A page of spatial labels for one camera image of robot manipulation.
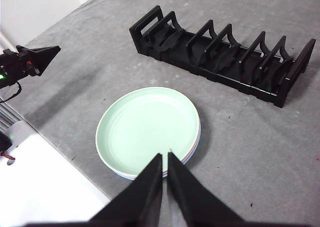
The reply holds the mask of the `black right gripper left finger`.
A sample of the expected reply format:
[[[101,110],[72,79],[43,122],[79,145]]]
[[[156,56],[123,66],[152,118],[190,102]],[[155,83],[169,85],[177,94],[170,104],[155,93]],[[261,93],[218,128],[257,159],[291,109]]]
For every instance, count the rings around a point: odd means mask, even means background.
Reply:
[[[88,221],[27,223],[26,227],[144,227],[159,222],[163,158],[147,164],[131,184]]]

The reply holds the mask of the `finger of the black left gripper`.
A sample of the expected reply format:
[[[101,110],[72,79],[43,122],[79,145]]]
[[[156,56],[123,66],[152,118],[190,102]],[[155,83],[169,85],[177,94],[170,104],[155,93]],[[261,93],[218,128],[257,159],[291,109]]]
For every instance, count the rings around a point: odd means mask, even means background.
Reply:
[[[26,48],[17,45],[19,60],[22,61],[23,72],[28,75],[42,75],[61,48],[56,46]]]

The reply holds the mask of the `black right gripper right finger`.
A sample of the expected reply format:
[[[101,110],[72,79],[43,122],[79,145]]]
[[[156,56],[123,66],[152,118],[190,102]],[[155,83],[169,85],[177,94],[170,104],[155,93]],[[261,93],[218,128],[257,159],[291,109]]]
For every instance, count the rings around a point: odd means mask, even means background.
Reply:
[[[173,152],[167,183],[188,227],[303,227],[299,223],[246,221],[206,189]]]

